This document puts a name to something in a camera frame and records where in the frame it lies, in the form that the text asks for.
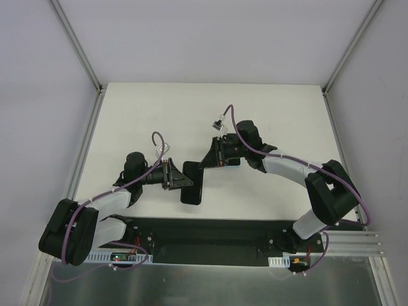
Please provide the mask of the gold framed black smartphone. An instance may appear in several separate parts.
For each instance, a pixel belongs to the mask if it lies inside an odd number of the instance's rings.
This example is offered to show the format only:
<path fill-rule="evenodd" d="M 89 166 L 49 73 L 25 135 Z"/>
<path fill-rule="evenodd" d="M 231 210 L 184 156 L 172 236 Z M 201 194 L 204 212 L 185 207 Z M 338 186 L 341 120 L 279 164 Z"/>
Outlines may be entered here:
<path fill-rule="evenodd" d="M 240 158 L 235 158 L 235 159 L 223 159 L 222 161 L 219 162 L 220 167 L 226 167 L 226 166 L 240 166 Z"/>

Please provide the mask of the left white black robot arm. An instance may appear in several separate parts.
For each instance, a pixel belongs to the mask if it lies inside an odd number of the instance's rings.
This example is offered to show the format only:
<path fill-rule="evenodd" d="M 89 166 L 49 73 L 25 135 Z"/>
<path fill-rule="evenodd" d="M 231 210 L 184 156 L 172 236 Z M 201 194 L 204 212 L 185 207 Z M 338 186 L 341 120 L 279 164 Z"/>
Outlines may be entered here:
<path fill-rule="evenodd" d="M 65 264 L 82 264 L 93 248 L 114 241 L 130 247 L 135 233 L 114 213 L 133 206 L 141 197 L 144 185 L 159 184 L 164 190 L 193 186 L 171 158 L 149 166 L 141 152 L 127 155 L 124 168 L 112 188 L 84 203 L 62 199 L 56 206 L 41 238 L 41 252 Z"/>

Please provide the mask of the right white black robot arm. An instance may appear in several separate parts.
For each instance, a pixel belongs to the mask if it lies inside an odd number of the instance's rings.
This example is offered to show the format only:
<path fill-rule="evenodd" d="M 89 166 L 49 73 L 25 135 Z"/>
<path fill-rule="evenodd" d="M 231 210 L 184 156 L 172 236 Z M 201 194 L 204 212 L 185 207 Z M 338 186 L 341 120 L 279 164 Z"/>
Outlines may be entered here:
<path fill-rule="evenodd" d="M 287 235 L 288 247 L 293 251 L 304 250 L 313 234 L 337 224 L 359 204 L 358 192 L 338 161 L 313 164 L 287 155 L 263 142 L 251 120 L 239 122 L 234 133 L 213 137 L 199 167 L 238 165 L 241 159 L 255 170 L 278 175 L 306 188 L 311 208 L 293 223 Z"/>

